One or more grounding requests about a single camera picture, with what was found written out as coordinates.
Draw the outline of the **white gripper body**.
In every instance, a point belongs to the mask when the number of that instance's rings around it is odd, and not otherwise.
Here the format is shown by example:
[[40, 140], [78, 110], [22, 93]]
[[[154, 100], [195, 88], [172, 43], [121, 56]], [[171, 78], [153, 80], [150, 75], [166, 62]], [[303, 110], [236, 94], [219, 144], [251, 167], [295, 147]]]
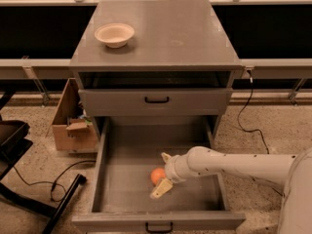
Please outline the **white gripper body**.
[[186, 155], [175, 155], [165, 164], [165, 175], [172, 183], [181, 183], [192, 177]]

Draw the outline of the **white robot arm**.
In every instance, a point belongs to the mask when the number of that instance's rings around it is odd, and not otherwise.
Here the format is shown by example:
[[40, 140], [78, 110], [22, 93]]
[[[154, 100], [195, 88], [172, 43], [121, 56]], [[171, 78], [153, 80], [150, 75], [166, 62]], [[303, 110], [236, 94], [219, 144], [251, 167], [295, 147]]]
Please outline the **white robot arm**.
[[224, 173], [282, 190], [277, 234], [312, 234], [312, 150], [289, 154], [225, 154], [195, 146], [183, 155], [162, 154], [165, 175], [150, 194], [162, 197], [176, 183]]

